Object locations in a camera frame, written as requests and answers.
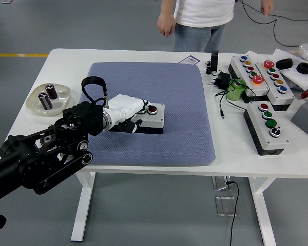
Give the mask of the person's left hand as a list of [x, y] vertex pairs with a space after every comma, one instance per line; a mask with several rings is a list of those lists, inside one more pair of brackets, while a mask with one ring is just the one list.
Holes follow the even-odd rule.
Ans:
[[273, 0], [261, 0], [260, 11], [264, 16], [268, 16], [274, 9]]

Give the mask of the person's right hand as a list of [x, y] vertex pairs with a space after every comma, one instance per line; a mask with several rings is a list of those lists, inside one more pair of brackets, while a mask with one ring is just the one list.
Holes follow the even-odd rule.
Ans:
[[157, 28], [164, 37], [169, 37], [175, 30], [175, 18], [172, 13], [161, 12], [157, 21]]

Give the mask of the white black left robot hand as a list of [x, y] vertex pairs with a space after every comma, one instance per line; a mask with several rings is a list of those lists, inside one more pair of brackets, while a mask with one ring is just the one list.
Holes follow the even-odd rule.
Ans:
[[147, 100], [118, 94], [108, 101], [109, 108], [105, 109], [105, 130], [108, 131], [117, 126], [122, 132], [134, 133], [143, 121], [139, 119], [133, 122], [131, 119], [138, 112], [143, 111], [147, 105]]

